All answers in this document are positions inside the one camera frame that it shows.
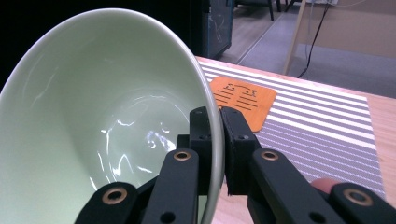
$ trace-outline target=mint green bowl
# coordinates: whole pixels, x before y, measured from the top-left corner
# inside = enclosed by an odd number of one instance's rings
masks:
[[[223,177],[218,108],[200,65],[154,19],[98,9],[62,22],[18,63],[0,95],[1,223],[73,223],[96,189],[156,176],[189,113],[213,137],[211,221]]]

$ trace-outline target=gray striped mat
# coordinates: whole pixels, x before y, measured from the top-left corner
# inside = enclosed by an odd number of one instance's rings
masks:
[[[354,182],[385,198],[365,97],[200,63],[207,79],[225,76],[276,90],[262,130],[262,147],[284,153],[311,182]]]

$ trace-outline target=floor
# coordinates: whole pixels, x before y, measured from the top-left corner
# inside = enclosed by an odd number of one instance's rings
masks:
[[[275,12],[274,21],[270,20],[268,8],[236,8],[232,46],[219,60],[283,74],[299,7],[297,3],[288,12]],[[297,77],[303,72],[309,48],[310,45],[298,46],[288,76]],[[318,46],[314,46],[312,55],[303,79],[396,98],[395,58]]]

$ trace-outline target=orange coaster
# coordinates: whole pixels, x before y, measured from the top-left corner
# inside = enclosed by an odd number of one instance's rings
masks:
[[[219,107],[241,111],[254,133],[262,129],[276,91],[229,77],[215,77],[210,87]]]

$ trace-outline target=table surface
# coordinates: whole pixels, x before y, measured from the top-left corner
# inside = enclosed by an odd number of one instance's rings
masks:
[[[199,62],[213,63],[242,71],[253,72],[263,76],[276,77],[296,83],[304,83],[304,85],[366,97],[374,130],[376,151],[383,178],[386,199],[388,203],[396,207],[396,141],[394,141],[396,137],[396,115],[394,112],[396,111],[396,99],[360,91],[347,90],[201,57],[197,57],[197,60]],[[252,223],[247,209],[247,197],[229,197],[227,195],[227,187],[224,185],[221,189],[213,223]]]

